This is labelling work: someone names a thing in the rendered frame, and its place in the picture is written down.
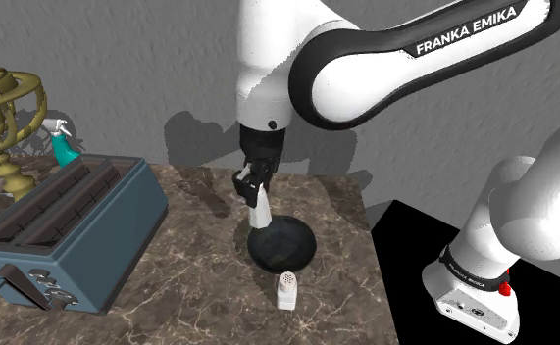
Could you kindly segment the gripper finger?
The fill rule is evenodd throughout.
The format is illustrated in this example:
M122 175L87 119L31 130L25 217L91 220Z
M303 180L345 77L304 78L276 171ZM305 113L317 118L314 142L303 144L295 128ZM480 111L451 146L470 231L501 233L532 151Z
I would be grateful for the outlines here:
M258 193L262 184L262 179L251 172L249 168L235 172L232 176L232 183L236 193L242 197L248 207L258 205Z
M266 191L270 189L271 180L278 171L279 163L279 160L260 160L258 162L258 175Z

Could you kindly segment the white salt shaker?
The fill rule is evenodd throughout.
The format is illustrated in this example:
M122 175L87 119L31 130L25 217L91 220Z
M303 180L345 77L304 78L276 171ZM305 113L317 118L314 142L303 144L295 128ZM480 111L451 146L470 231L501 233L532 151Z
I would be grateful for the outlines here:
M294 311L297 300L298 283L291 271L283 272L278 279L277 306L280 310Z

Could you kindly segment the blue toaster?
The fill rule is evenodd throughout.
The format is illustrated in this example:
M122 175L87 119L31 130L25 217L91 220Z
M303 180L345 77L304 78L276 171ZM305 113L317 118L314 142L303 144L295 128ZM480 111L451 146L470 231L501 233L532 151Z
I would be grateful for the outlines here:
M167 213L144 159L82 154L0 213L0 296L104 315Z

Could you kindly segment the black robot stand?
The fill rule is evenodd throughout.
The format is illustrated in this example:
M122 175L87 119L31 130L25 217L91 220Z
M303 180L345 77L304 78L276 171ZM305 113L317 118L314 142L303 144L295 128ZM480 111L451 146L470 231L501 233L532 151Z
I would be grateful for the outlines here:
M422 282L458 229L393 200L371 230L399 345L502 345L442 315ZM520 260L510 268L520 329L509 345L560 345L560 277Z

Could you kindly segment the teal spray bottle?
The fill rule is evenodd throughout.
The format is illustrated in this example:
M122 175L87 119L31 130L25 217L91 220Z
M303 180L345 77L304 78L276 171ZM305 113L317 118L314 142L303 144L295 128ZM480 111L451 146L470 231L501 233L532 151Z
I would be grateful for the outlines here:
M62 119L44 119L41 124L51 135L54 156L61 168L80 155L68 141L72 135L66 129L67 123Z

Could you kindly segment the golden armillary sphere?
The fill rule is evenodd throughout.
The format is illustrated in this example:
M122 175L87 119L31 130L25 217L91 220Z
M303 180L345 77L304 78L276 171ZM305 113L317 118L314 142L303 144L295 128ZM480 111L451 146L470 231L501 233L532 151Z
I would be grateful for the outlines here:
M18 126L15 101L29 94L36 97L34 116L28 124ZM34 189L36 182L32 176L24 175L19 165L10 161L7 150L39 130L47 110L47 95L39 76L0 67L0 177L5 180L4 190L16 201Z

